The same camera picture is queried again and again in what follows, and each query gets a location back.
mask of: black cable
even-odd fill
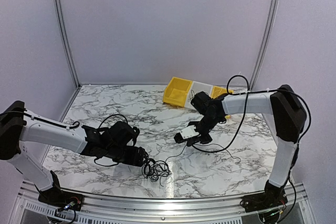
[[[171,157],[178,157],[178,156],[181,156],[182,153],[184,152],[184,149],[185,149],[186,147],[187,147],[187,146],[185,145],[185,146],[183,147],[181,153],[179,153],[178,155],[176,155],[176,156],[170,156],[170,157],[166,158],[165,162],[167,162],[167,160],[168,160],[169,158],[171,158]]]
[[[249,91],[249,90],[250,90],[250,84],[249,84],[247,78],[246,78],[245,76],[242,76],[241,74],[236,74],[236,75],[232,76],[232,77],[229,79],[229,81],[227,82],[227,84],[226,84],[226,93],[231,94],[231,93],[229,93],[229,85],[230,85],[230,82],[231,82],[233,79],[235,79],[236,77],[241,77],[241,78],[243,78],[243,79],[245,80],[245,82],[246,82],[246,84],[247,84],[247,85],[246,85],[247,90]]]
[[[124,116],[124,115],[122,115],[122,114],[113,114],[113,115],[109,115],[107,118],[105,118],[105,119],[100,123],[100,125],[99,125],[98,128],[100,129],[100,127],[103,125],[103,123],[104,123],[107,119],[109,119],[109,118],[111,118],[111,117],[113,117],[113,116],[121,116],[122,118],[125,119],[126,124],[128,124],[128,121],[127,121],[126,116]]]
[[[149,155],[146,151],[144,159],[145,161],[141,169],[142,176],[144,178],[149,178],[151,182],[160,180],[160,186],[162,186],[161,179],[166,178],[172,174],[169,169],[169,165],[166,161],[156,161],[153,158],[149,158]]]
[[[290,177],[288,178],[288,180],[289,180],[289,183],[291,184],[291,186],[293,187],[293,190],[294,190],[294,202],[293,202],[292,207],[286,213],[286,215],[281,220],[279,220],[278,223],[282,222],[292,212],[292,210],[293,210],[293,208],[295,206],[295,203],[296,203],[296,199],[297,199],[297,193],[296,193],[295,186],[294,186],[292,180],[290,179]]]
[[[205,144],[205,145],[201,145],[201,144],[196,144],[197,146],[211,146],[211,145],[217,145],[217,146],[219,146],[220,148],[224,148],[224,147],[222,147],[220,144]],[[239,159],[239,162],[235,162],[235,164],[239,164],[241,161],[242,161],[242,159],[240,158],[240,157],[234,157],[234,156],[232,156],[231,155],[231,153],[228,151],[228,150],[226,150],[227,152],[228,152],[228,154],[230,155],[230,157],[231,158],[233,158],[233,159]]]
[[[78,121],[75,121],[72,124],[72,126],[62,125],[62,124],[58,124],[58,123],[55,123],[55,122],[51,122],[51,121],[43,119],[43,118],[39,118],[38,116],[27,114],[27,113],[22,112],[22,111],[6,111],[6,112],[1,113],[0,116],[6,115],[6,114],[10,114],[10,113],[20,113],[20,114],[25,115],[25,116],[33,119],[33,120],[37,120],[37,121],[41,121],[41,122],[44,122],[44,123],[48,123],[48,124],[51,124],[51,125],[54,125],[54,126],[57,126],[57,127],[61,127],[63,129],[66,129],[67,127],[69,127],[69,129],[72,130],[72,129],[78,128],[79,125],[80,125],[80,123]]]
[[[99,166],[103,166],[103,167],[112,167],[112,166],[117,166],[117,165],[119,165],[119,163],[116,163],[116,164],[113,164],[113,165],[101,165],[101,164],[98,164],[97,163],[97,160],[99,160],[100,158],[95,158],[94,160],[93,160],[93,162],[96,164],[96,165],[99,165]]]

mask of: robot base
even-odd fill
[[[268,200],[266,193],[246,195],[242,198],[240,205],[245,208],[246,212],[261,211],[272,207],[282,206],[283,203],[287,203],[287,197],[285,194],[280,194],[276,200]]]
[[[61,190],[57,175],[53,171],[51,171],[51,175],[54,180],[53,187],[46,191],[39,191],[40,195],[38,196],[38,201],[60,208],[74,201],[76,204],[72,209],[80,211],[84,196],[82,194]]]

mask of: black end effector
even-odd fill
[[[141,167],[144,163],[146,151],[135,147],[140,133],[137,127],[127,123],[117,122],[110,128],[95,129],[84,125],[86,141],[88,142],[81,155],[111,158],[116,163]]]
[[[198,136],[193,136],[184,139],[180,133],[174,137],[175,142],[187,142],[187,146],[195,143],[208,144],[212,141],[209,132],[216,126],[217,123],[225,123],[225,112],[223,110],[222,101],[227,94],[222,94],[217,98],[212,99],[205,92],[197,93],[191,100],[192,106],[204,117],[199,122],[190,122],[188,126],[195,125]]]

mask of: metal frame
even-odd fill
[[[293,188],[286,186],[285,190],[289,199],[288,205],[291,205],[294,199]],[[296,184],[296,190],[297,202],[307,209],[307,211],[301,209],[305,223],[315,223],[310,216],[311,209],[307,204],[308,197],[303,184]],[[195,199],[144,199],[81,193],[84,194],[85,199],[81,212],[77,213],[78,221],[76,223],[82,224],[99,223],[95,220],[102,221],[102,223],[105,221],[105,224],[109,222],[120,224],[185,222],[211,224],[238,220],[243,216],[257,213],[245,213],[239,204],[243,195]],[[43,211],[44,214],[52,216],[52,211],[56,207],[40,203],[37,198],[38,192],[34,184],[24,181],[9,223],[20,223],[24,209],[27,208],[27,202],[34,206],[37,205],[34,207],[36,211]]]
[[[66,58],[67,58],[67,62],[68,62],[70,74],[71,74],[71,77],[72,77],[72,81],[73,81],[76,88],[80,88],[80,82],[78,80],[78,75],[77,75],[77,72],[76,72],[75,62],[74,62],[74,59],[72,57],[72,52],[71,52],[71,48],[70,48],[70,44],[69,44],[69,40],[68,40],[68,36],[67,36],[67,31],[66,31],[66,28],[65,28],[65,22],[64,22],[64,18],[63,18],[61,0],[54,0],[54,3],[55,3],[55,10],[56,10],[58,26],[59,26],[59,30],[60,30],[60,34],[61,34],[61,38],[62,38],[62,44],[63,44],[64,52],[65,52],[65,55],[66,55]]]
[[[273,28],[273,25],[274,25],[274,21],[275,21],[275,18],[276,18],[278,4],[279,4],[279,0],[271,0],[264,36],[262,38],[262,42],[261,42],[261,45],[260,45],[260,50],[259,50],[259,53],[258,53],[258,58],[257,58],[256,64],[255,64],[255,67],[254,67],[254,70],[253,70],[253,73],[252,73],[252,76],[251,76],[251,79],[250,79],[251,89],[253,89],[254,86],[256,85],[258,76],[260,74],[261,66],[263,64],[262,62],[264,61],[266,50],[267,50],[269,37],[270,37],[271,31],[272,31],[272,28]]]

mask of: metal pole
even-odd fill
[[[61,38],[62,38],[62,44],[63,44],[63,47],[64,47],[64,52],[65,52],[67,62],[68,62],[68,65],[69,65],[69,70],[70,70],[70,73],[71,73],[72,81],[74,82],[75,87],[78,89],[78,88],[80,88],[81,85],[80,85],[80,82],[78,80],[75,63],[73,61],[74,59],[72,57],[72,52],[71,52],[70,44],[69,44],[69,41],[68,41],[67,32],[66,32],[66,29],[65,29],[65,22],[64,22],[63,13],[62,13],[61,1],[60,0],[54,0],[54,2],[55,2],[55,10],[56,10],[58,26],[59,26],[59,30],[60,30],[60,34],[61,34]]]
[[[273,28],[274,20],[275,20],[275,17],[276,17],[278,2],[279,2],[279,0],[271,0],[271,3],[270,3],[268,19],[267,19],[267,23],[266,23],[266,27],[265,27],[264,36],[262,38],[258,58],[257,58],[256,64],[255,64],[255,67],[254,67],[254,70],[253,70],[253,73],[252,73],[252,77],[251,77],[251,80],[250,80],[251,89],[254,88],[254,86],[257,82],[257,79],[258,79],[258,76],[259,76],[259,73],[260,73],[260,70],[261,70],[261,65],[263,64],[262,62],[264,61],[269,37],[270,37],[271,30]]]

